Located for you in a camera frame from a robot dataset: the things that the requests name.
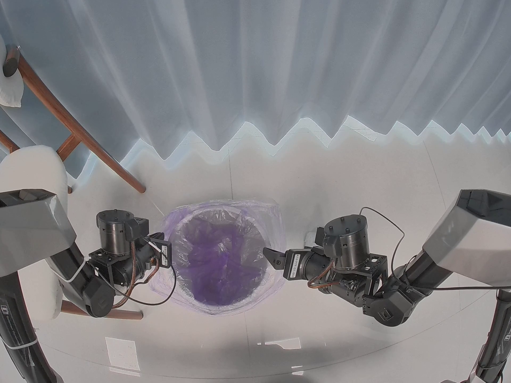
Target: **white chair seat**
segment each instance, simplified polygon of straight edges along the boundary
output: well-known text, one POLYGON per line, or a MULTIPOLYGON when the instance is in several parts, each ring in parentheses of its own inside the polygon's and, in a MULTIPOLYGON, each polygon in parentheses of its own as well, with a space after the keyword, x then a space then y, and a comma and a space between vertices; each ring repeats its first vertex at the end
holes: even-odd
MULTIPOLYGON (((0 193, 41 188, 55 193, 67 213, 67 173, 48 146, 29 146, 7 155, 0 163, 0 193)), ((25 304, 32 320, 48 321, 60 313, 62 287, 45 260, 18 271, 25 304)))

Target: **blue-gray curtain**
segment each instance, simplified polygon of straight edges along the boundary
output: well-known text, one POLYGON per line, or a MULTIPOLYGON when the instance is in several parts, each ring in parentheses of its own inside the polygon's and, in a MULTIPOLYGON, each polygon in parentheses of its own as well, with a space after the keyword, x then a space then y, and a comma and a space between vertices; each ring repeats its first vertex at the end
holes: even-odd
MULTIPOLYGON (((190 130, 220 149, 245 121, 275 144, 303 117, 330 136, 347 115, 511 131, 511 0, 0 2, 6 43, 116 158, 139 138, 166 158, 190 130)), ((23 145, 68 135, 27 88, 0 124, 23 145)))

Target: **purple trash bag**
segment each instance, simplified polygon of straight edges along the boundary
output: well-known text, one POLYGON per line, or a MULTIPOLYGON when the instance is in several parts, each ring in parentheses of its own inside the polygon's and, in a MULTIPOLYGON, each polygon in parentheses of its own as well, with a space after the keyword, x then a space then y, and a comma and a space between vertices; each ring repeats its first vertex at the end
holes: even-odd
MULTIPOLYGON (((211 201, 177 208, 163 221, 172 242, 178 285, 173 300, 208 315, 232 315, 275 293, 284 279, 263 248, 285 251, 285 235, 274 202, 211 201)), ((161 269, 150 287, 167 296, 172 270, 161 269)))

